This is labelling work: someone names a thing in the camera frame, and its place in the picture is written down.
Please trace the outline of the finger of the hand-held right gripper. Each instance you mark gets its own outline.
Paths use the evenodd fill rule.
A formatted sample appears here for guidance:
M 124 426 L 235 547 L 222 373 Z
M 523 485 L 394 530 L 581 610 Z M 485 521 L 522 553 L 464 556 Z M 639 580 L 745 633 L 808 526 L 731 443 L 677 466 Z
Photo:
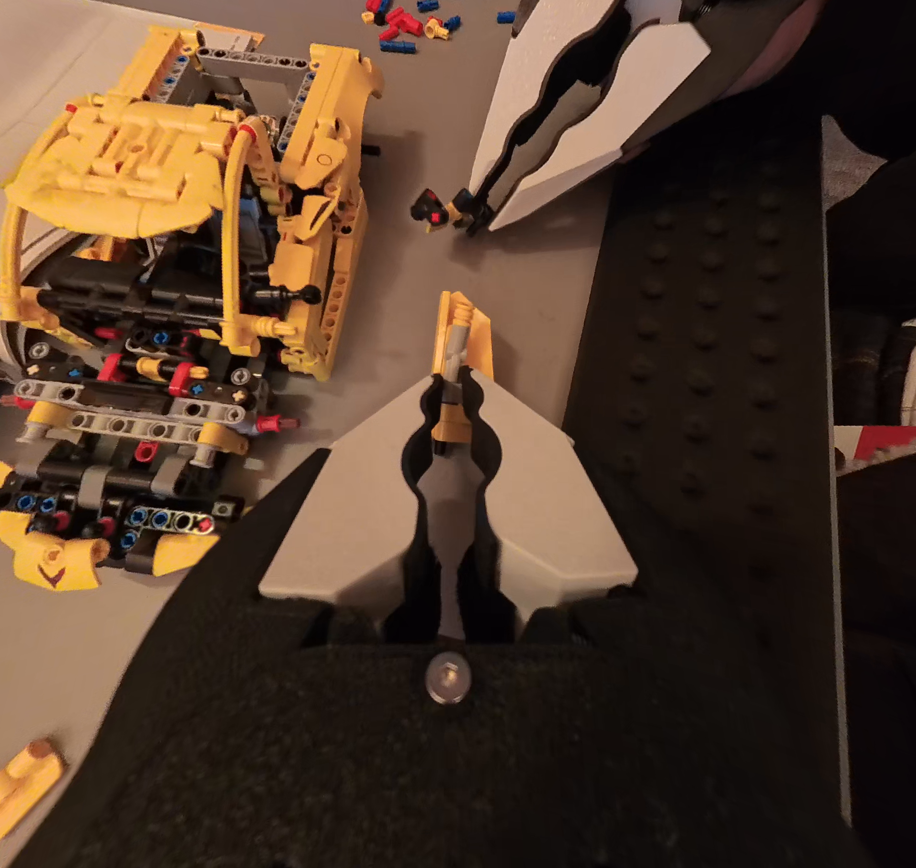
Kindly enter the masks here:
M 465 192 L 468 228 L 503 228 L 588 178 L 587 145 L 562 137 L 589 116 L 628 33 L 622 0 L 520 0 Z
M 624 144 L 708 56 L 697 31 L 640 31 L 596 108 L 567 128 L 546 162 L 520 179 L 490 223 L 511 225 L 619 160 Z

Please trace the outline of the dark sherpa-lined jacket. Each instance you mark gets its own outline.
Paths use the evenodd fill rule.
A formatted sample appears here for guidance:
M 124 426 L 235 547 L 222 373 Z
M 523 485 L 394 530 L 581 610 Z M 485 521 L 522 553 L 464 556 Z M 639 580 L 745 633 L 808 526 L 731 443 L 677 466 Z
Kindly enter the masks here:
M 833 420 L 906 425 L 914 408 L 915 155 L 827 211 Z

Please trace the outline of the small black-yellow Lego subassembly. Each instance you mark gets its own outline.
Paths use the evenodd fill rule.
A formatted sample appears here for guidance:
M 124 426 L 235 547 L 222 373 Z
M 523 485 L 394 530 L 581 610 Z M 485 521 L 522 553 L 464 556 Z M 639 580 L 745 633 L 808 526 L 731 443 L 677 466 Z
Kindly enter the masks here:
M 409 214 L 413 220 L 426 223 L 429 231 L 452 226 L 463 230 L 468 236 L 474 236 L 489 226 L 495 211 L 486 198 L 472 195 L 466 188 L 461 189 L 448 203 L 443 203 L 427 188 L 411 205 Z

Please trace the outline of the yellow brick wing piece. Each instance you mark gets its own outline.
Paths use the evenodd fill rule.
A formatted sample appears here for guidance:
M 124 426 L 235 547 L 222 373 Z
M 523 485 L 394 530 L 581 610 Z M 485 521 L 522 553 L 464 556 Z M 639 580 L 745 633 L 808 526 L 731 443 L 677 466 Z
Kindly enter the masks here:
M 494 377 L 491 320 L 460 292 L 444 291 L 439 302 L 433 349 L 433 374 L 443 381 L 440 420 L 431 433 L 435 455 L 471 442 L 472 427 L 464 413 L 459 371 L 467 366 Z

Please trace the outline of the small yellow brick bracket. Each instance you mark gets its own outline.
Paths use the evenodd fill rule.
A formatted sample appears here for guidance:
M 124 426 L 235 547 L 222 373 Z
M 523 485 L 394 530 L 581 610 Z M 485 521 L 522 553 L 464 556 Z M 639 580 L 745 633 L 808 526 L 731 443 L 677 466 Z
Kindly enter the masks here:
M 17 828 L 66 771 L 65 759 L 49 738 L 31 741 L 2 767 L 2 839 Z

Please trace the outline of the grey desk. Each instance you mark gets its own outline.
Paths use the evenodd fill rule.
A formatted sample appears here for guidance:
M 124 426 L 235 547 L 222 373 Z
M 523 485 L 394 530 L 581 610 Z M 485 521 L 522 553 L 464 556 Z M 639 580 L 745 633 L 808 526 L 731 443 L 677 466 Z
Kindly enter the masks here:
M 371 99 L 361 179 L 369 211 L 333 375 L 278 386 L 302 427 L 256 440 L 225 490 L 256 502 L 317 447 L 359 425 L 429 372 L 442 290 L 493 323 L 498 383 L 559 426 L 567 403 L 607 210 L 609 175 L 524 223 L 472 239 L 427 233 L 408 210 L 430 187 L 446 200 L 469 180 L 518 0 L 446 0 L 462 27 L 382 53 L 364 0 L 2 0 L 2 180 L 70 95 L 106 91 L 151 24 L 205 22 L 261 32 L 261 50 L 303 57 L 310 43 L 358 48 L 385 78 Z M 56 740 L 73 774 L 149 625 L 183 574 L 105 571 L 102 587 L 56 597 L 21 584 L 2 546 L 2 766 L 36 738 Z

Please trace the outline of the yellow toy brick car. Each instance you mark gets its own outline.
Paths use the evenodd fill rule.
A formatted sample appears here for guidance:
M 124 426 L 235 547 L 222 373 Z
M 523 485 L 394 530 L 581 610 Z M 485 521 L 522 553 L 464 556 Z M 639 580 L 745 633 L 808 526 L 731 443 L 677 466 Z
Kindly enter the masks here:
M 6 186 L 2 326 L 26 416 L 2 512 L 72 536 L 211 533 L 252 503 L 258 442 L 327 381 L 367 209 L 359 50 L 304 57 L 153 26 L 72 98 Z

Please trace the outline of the yellow black brick panel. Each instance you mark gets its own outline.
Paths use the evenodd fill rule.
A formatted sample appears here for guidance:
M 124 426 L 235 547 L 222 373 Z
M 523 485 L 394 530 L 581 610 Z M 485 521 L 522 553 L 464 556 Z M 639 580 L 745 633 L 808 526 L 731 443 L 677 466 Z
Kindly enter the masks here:
M 100 586 L 98 567 L 109 555 L 103 538 L 64 539 L 29 531 L 24 512 L 1 512 L 1 540 L 13 552 L 13 572 L 20 581 L 53 592 Z M 168 533 L 158 539 L 150 565 L 139 572 L 167 576 L 195 566 L 219 542 L 214 534 Z

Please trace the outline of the black studded mat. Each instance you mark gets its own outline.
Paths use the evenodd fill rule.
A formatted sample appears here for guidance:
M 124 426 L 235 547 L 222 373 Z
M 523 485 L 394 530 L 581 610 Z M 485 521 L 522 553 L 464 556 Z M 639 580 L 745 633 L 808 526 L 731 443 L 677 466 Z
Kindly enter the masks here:
M 850 819 L 821 168 L 748 97 L 616 171 L 563 428 L 727 580 Z

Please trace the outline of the red white packet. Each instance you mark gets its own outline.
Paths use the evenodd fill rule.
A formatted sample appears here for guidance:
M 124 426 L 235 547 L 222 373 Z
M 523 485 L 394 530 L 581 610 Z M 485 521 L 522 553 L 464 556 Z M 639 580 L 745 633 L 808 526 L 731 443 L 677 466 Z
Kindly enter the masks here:
M 915 454 L 913 426 L 834 426 L 836 476 Z

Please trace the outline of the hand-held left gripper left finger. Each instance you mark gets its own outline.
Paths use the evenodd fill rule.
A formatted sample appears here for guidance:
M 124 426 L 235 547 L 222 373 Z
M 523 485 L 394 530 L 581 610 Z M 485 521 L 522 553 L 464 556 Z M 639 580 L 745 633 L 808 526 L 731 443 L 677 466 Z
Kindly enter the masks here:
M 333 443 L 260 584 L 271 599 L 359 610 L 389 640 L 433 640 L 441 565 L 418 482 L 443 379 L 429 375 Z

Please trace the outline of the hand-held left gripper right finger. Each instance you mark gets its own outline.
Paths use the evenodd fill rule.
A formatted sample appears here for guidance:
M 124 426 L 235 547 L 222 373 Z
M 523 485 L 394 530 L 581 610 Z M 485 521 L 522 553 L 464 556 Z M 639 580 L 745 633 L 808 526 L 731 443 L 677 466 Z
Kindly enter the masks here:
M 573 443 L 484 374 L 463 374 L 475 494 L 459 568 L 466 640 L 513 640 L 531 616 L 632 587 L 637 566 Z

